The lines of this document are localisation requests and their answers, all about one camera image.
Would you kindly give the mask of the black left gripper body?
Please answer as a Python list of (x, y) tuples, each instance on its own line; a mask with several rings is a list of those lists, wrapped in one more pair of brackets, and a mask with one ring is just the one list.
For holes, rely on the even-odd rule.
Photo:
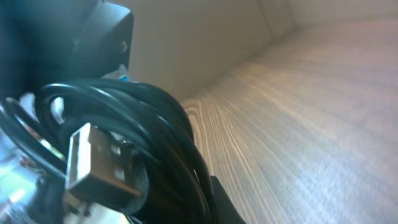
[(111, 1), (2, 0), (1, 93), (129, 65), (134, 16)]

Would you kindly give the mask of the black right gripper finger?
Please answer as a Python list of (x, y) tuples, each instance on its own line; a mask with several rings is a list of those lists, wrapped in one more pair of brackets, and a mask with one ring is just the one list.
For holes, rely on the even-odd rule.
[(211, 184), (213, 188), (213, 198), (216, 205), (216, 211), (219, 224), (246, 224), (242, 219), (228, 194), (223, 188), (221, 182), (216, 176), (211, 176)]

